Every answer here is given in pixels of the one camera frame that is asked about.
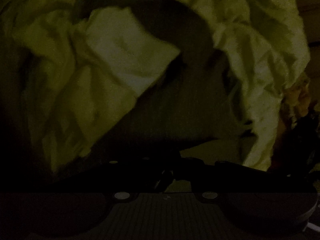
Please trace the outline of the dark polka dot garment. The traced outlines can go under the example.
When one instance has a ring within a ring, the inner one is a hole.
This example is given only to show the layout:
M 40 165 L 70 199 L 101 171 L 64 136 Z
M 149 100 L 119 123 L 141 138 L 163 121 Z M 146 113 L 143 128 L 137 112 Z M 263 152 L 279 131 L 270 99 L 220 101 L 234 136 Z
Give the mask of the dark polka dot garment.
M 180 53 L 135 106 L 94 143 L 91 159 L 112 152 L 171 161 L 174 153 L 212 141 L 212 157 L 242 164 L 256 142 L 245 116 L 241 83 L 226 54 L 213 47 L 208 24 L 177 0 L 76 0 L 73 19 L 96 9 L 129 9 L 146 32 Z

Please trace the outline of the floral print duvet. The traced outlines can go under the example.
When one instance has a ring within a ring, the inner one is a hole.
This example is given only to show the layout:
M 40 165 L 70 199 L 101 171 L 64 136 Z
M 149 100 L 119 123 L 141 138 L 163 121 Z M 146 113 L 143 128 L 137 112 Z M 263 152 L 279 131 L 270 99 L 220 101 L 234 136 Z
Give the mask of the floral print duvet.
M 257 139 L 242 165 L 271 164 L 284 90 L 310 52 L 296 0 L 177 0 L 208 24 L 241 83 Z M 149 35 L 129 9 L 73 19 L 76 0 L 1 0 L 1 89 L 14 119 L 25 117 L 28 155 L 57 172 L 86 161 L 95 140 L 129 113 L 180 53 Z

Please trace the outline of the fringed brown pillow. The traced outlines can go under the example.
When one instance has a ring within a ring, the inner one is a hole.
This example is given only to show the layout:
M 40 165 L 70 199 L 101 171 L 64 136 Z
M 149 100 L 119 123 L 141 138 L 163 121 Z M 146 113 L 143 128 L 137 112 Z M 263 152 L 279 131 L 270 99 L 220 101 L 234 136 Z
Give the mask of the fringed brown pillow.
M 307 116 L 311 103 L 309 93 L 310 78 L 305 72 L 288 89 L 285 89 L 283 100 L 280 105 L 280 117 L 286 128 L 296 126 L 299 118 Z

